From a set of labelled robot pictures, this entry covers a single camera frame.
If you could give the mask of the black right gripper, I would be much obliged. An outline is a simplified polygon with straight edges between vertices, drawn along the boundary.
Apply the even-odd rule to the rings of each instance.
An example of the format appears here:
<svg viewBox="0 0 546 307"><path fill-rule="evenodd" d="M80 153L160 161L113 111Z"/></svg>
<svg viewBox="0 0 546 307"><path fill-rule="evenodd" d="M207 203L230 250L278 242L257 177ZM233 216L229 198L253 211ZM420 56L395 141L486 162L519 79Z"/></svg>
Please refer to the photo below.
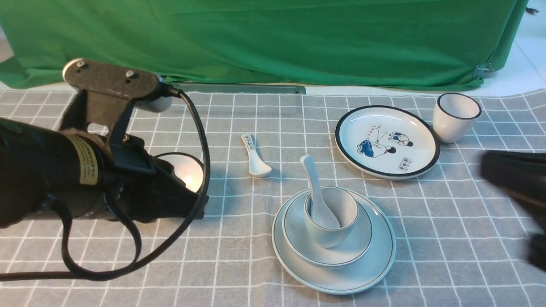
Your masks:
<svg viewBox="0 0 546 307"><path fill-rule="evenodd" d="M546 154L486 150L480 156L480 176L503 190L542 230L533 233L527 262L546 270Z"/></svg>

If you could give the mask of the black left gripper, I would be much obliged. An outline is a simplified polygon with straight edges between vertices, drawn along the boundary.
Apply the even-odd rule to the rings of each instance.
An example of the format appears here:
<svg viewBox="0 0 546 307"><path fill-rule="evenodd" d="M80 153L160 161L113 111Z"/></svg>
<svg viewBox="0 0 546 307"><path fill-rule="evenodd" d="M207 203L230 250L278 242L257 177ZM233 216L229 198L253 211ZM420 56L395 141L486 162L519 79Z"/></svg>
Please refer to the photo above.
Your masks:
<svg viewBox="0 0 546 307"><path fill-rule="evenodd" d="M117 206L133 221L153 222L158 218L186 218L196 209L203 218L208 196L201 203L185 183L171 173L171 165L144 148L144 140L125 136L120 147L109 147L101 136L101 184Z"/></svg>

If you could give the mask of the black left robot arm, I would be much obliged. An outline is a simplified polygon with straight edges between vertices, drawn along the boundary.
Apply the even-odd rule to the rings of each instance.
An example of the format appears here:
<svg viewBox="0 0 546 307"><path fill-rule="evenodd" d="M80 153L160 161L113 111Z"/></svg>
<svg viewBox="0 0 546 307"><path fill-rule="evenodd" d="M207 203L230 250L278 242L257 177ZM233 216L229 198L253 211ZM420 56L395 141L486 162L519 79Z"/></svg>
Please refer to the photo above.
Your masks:
<svg viewBox="0 0 546 307"><path fill-rule="evenodd" d="M52 196L76 220L117 221L105 202L113 192L117 205L138 222L186 218L197 208L200 189L190 190L175 174L174 165L152 157L144 140L128 135L122 147L133 163L146 162L145 172L122 170L104 152L105 136L72 135L24 122L1 119L1 228L22 221L58 220L44 206Z"/></svg>

